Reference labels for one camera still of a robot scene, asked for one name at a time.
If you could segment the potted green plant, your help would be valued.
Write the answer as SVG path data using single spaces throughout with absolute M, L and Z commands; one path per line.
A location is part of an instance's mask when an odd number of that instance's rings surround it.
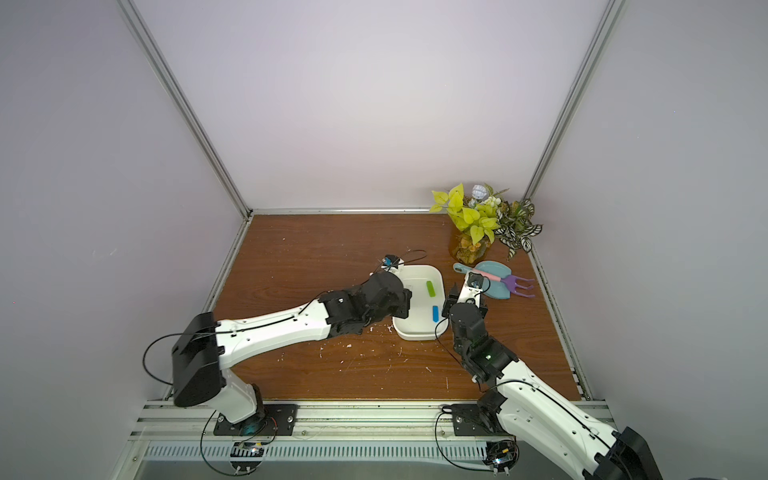
M 508 201 L 503 194 L 488 184 L 470 190 L 458 184 L 432 193 L 430 211 L 446 214 L 456 229 L 449 243 L 449 253 L 456 261 L 476 265 L 496 242 L 504 246 L 509 260 L 532 250 L 532 239 L 543 230 L 534 222 L 533 202 L 528 198 Z

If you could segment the connector board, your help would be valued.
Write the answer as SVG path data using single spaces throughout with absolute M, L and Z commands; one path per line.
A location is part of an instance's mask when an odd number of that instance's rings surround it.
M 504 439 L 499 441 L 487 442 L 485 448 L 485 458 L 483 463 L 496 476 L 500 472 L 509 474 L 519 460 L 519 447 L 514 439 Z
M 266 448 L 259 442 L 238 442 L 230 451 L 229 463 L 235 476 L 253 474 L 261 465 Z

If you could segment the white storage box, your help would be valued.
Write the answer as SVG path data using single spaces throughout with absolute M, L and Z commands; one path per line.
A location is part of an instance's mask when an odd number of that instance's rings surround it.
M 412 292 L 411 309 L 406 319 L 393 318 L 393 326 L 398 336 L 406 341 L 434 341 L 447 330 L 447 322 L 441 317 L 445 301 L 445 290 L 441 272 L 431 265 L 403 265 L 396 270 L 396 275 L 404 286 Z M 426 282 L 432 281 L 436 296 L 431 298 Z M 434 323 L 431 307 L 440 309 L 440 321 Z

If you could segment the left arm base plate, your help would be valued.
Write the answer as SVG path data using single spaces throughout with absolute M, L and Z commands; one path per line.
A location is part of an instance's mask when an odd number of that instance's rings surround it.
M 299 405 L 295 403 L 268 403 L 260 412 L 238 423 L 231 423 L 223 414 L 219 414 L 213 435 L 289 437 L 293 434 L 298 410 Z

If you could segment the right connector board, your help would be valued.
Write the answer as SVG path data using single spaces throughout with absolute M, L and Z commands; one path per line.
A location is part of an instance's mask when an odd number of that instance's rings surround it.
M 519 447 L 514 439 L 504 439 L 499 441 L 487 442 L 485 448 L 485 458 L 483 463 L 496 476 L 500 472 L 509 474 L 519 460 Z

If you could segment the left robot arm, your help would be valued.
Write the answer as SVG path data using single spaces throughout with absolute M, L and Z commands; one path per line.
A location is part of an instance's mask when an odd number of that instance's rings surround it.
M 293 344 L 359 335 L 387 317 L 409 314 L 412 292 L 394 273 L 380 271 L 365 282 L 323 292 L 310 302 L 239 320 L 194 317 L 171 349 L 173 403 L 207 405 L 231 424 L 264 416 L 261 394 L 232 368 L 256 355 Z

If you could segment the pink teal handled brush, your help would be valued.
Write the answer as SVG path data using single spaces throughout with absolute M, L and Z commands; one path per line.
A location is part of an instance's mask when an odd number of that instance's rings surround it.
M 461 263 L 454 263 L 453 264 L 453 270 L 455 272 L 463 273 L 463 274 L 474 273 L 474 274 L 482 275 L 482 276 L 484 276 L 485 278 L 488 278 L 491 281 L 496 281 L 496 282 L 501 282 L 502 281 L 502 279 L 499 276 L 497 276 L 497 275 L 493 275 L 491 273 L 488 273 L 488 272 L 485 272 L 485 271 L 482 271 L 482 270 L 478 270 L 476 268 L 469 267 L 469 266 L 461 264 Z

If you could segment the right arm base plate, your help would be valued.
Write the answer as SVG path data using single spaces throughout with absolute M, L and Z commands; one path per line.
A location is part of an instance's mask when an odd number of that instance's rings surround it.
M 455 436 L 506 436 L 497 414 L 477 404 L 451 404 L 446 412 L 451 416 Z

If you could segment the left connector board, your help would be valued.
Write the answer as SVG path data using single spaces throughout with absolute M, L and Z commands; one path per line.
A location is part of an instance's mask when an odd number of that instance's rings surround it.
M 230 451 L 229 463 L 235 476 L 253 474 L 261 465 L 266 448 L 259 442 L 238 442 Z

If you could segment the teal dustpan plate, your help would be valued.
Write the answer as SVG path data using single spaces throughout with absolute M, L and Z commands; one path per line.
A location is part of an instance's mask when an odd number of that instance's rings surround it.
M 498 280 L 491 280 L 490 286 L 485 287 L 485 295 L 488 296 L 491 299 L 497 299 L 497 300 L 507 300 L 511 297 L 511 292 L 509 289 L 501 282 L 502 278 L 505 278 L 511 274 L 511 269 L 507 267 L 506 265 L 491 261 L 491 260 L 485 260 L 482 262 L 479 262 L 475 269 L 487 274 L 490 274 L 492 276 L 498 277 Z

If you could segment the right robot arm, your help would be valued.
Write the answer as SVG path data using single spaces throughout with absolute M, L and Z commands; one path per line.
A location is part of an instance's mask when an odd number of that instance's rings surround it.
M 482 291 L 453 287 L 442 317 L 463 368 L 487 390 L 478 401 L 489 430 L 515 436 L 572 479 L 660 479 L 646 440 L 589 415 L 546 384 L 485 326 Z

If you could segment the purple toy fork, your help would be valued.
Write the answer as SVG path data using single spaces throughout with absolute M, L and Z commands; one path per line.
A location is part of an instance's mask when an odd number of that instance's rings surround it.
M 532 290 L 535 288 L 534 279 L 521 278 L 510 274 L 503 277 L 501 279 L 501 283 L 507 288 L 511 295 L 516 295 L 523 298 L 534 297 L 534 293 L 532 292 Z

